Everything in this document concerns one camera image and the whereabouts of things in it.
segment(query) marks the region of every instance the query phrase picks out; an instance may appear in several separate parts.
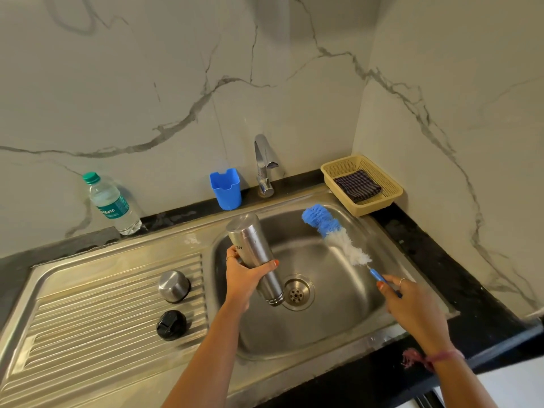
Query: white bristles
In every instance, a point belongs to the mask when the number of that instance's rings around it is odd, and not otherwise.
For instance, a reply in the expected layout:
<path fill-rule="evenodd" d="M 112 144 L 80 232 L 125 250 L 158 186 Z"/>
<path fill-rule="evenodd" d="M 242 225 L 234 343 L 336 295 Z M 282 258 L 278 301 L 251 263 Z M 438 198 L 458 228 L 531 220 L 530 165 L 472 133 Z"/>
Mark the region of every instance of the white bristles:
<path fill-rule="evenodd" d="M 361 248 L 353 246 L 353 243 L 351 242 L 351 239 L 348 236 L 348 232 L 345 228 L 341 228 L 337 232 L 327 233 L 325 241 L 332 246 L 342 249 L 345 257 L 353 266 L 366 265 L 367 263 L 372 262 L 371 257 L 364 253 Z"/>

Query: plastic water bottle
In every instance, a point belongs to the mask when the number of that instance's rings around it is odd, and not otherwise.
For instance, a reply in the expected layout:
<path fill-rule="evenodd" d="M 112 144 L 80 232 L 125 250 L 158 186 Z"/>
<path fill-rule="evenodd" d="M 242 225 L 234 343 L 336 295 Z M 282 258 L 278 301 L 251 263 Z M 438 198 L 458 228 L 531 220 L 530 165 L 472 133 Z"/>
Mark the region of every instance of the plastic water bottle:
<path fill-rule="evenodd" d="M 102 179 L 96 172 L 85 173 L 83 180 L 90 185 L 89 197 L 92 203 L 104 213 L 106 218 L 112 220 L 113 226 L 119 233 L 131 235 L 140 230 L 140 218 L 128 205 L 115 184 Z"/>

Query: checkered cloth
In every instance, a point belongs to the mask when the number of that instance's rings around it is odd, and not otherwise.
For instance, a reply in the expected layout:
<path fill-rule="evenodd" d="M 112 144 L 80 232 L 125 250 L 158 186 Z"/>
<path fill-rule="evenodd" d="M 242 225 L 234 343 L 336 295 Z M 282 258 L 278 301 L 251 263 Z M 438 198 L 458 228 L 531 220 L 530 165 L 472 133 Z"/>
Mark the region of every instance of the checkered cloth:
<path fill-rule="evenodd" d="M 357 170 L 347 176 L 337 177 L 334 180 L 355 203 L 369 199 L 381 192 L 381 186 L 374 183 L 362 170 Z"/>

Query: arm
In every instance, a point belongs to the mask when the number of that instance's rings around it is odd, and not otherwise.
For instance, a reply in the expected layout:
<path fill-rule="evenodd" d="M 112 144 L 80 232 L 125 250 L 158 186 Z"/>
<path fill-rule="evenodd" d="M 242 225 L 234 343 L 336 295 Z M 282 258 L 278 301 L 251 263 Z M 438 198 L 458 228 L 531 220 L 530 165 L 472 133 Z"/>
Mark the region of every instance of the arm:
<path fill-rule="evenodd" d="M 399 298 L 384 282 L 378 282 L 387 309 L 421 346 L 426 355 L 455 349 L 449 337 L 448 322 L 431 293 L 415 282 L 397 276 L 384 278 L 400 285 Z M 435 362 L 436 375 L 447 408 L 497 408 L 491 396 L 460 356 Z"/>
<path fill-rule="evenodd" d="M 227 250 L 227 296 L 208 335 L 166 398 L 162 408 L 220 408 L 225 405 L 235 363 L 241 315 L 259 280 L 278 261 L 248 269 L 238 263 L 235 247 Z"/>

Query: bottle label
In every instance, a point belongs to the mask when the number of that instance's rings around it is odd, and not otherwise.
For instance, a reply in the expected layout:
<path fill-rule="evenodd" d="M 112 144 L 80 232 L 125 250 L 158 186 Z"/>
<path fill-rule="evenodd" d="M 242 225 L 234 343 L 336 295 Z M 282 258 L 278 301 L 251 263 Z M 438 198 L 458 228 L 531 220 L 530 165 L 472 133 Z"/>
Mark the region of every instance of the bottle label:
<path fill-rule="evenodd" d="M 109 205 L 97 207 L 99 211 L 104 213 L 105 217 L 108 219 L 120 218 L 126 212 L 128 212 L 128 203 L 122 195 L 119 196 L 119 199 L 113 203 L 110 203 Z"/>

